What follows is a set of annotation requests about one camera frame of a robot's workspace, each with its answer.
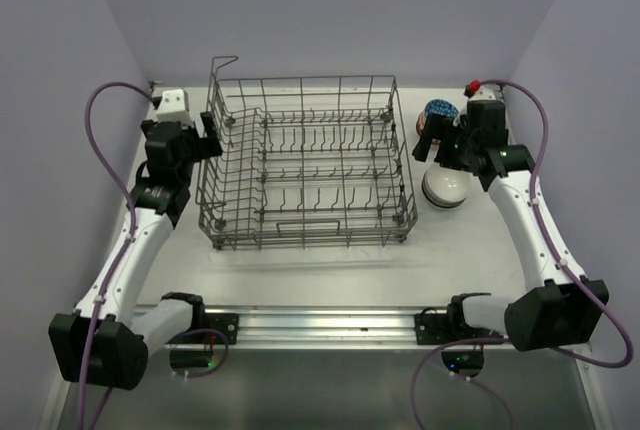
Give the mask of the white ribbed ceramic bowl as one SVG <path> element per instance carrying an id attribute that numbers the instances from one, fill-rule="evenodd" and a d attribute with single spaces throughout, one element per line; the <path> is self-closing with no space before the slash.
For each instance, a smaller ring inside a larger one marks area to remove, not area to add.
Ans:
<path id="1" fill-rule="evenodd" d="M 423 193 L 446 201 L 467 198 L 471 187 L 471 176 L 463 171 L 439 165 L 430 166 L 423 177 Z"/>

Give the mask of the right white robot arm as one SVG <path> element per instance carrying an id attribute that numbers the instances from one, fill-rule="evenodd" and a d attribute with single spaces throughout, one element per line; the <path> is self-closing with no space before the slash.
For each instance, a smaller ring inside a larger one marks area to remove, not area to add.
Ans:
<path id="1" fill-rule="evenodd" d="M 509 144 L 508 137 L 505 105 L 476 100 L 459 122 L 427 117 L 412 151 L 415 160 L 425 161 L 438 141 L 432 170 L 478 178 L 508 228 L 525 280 L 526 291 L 517 299 L 487 292 L 453 296 L 445 329 L 461 343 L 502 334 L 519 351 L 586 343 L 609 291 L 603 281 L 587 277 L 568 251 L 533 174 L 529 149 Z"/>

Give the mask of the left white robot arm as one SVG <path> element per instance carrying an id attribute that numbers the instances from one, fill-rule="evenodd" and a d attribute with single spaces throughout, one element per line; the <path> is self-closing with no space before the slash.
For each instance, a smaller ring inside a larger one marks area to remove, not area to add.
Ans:
<path id="1" fill-rule="evenodd" d="M 223 153 L 212 114 L 200 117 L 202 131 L 178 121 L 142 122 L 146 159 L 115 247 L 73 312 L 56 314 L 49 325 L 64 380 L 132 390 L 162 346 L 178 336 L 197 342 L 207 333 L 205 305 L 195 294 L 169 292 L 145 315 L 134 314 L 151 266 L 190 199 L 194 166 Z"/>

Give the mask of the blue floral white bowl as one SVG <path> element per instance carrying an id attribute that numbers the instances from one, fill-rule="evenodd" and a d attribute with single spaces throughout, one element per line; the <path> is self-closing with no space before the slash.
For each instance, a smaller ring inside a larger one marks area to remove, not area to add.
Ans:
<path id="1" fill-rule="evenodd" d="M 429 195 L 426 195 L 425 198 L 432 206 L 442 210 L 454 209 L 454 208 L 460 207 L 462 204 L 466 202 L 465 199 L 451 202 L 451 201 L 441 200 Z"/>

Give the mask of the white bowl dark stripes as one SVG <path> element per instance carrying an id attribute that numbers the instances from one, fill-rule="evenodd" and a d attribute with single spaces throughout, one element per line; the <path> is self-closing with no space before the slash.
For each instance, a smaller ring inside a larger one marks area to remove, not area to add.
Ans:
<path id="1" fill-rule="evenodd" d="M 422 136 L 426 124 L 427 124 L 427 116 L 424 112 L 422 112 L 417 117 L 416 124 L 415 124 L 418 137 Z"/>

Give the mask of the red diamond pattern bowl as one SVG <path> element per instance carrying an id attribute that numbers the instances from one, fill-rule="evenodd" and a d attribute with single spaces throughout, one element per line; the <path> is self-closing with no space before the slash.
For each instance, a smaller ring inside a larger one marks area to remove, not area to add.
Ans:
<path id="1" fill-rule="evenodd" d="M 432 99 L 425 104 L 424 110 L 421 113 L 421 119 L 425 122 L 431 115 L 441 115 L 445 118 L 455 120 L 459 117 L 459 109 L 444 99 Z"/>

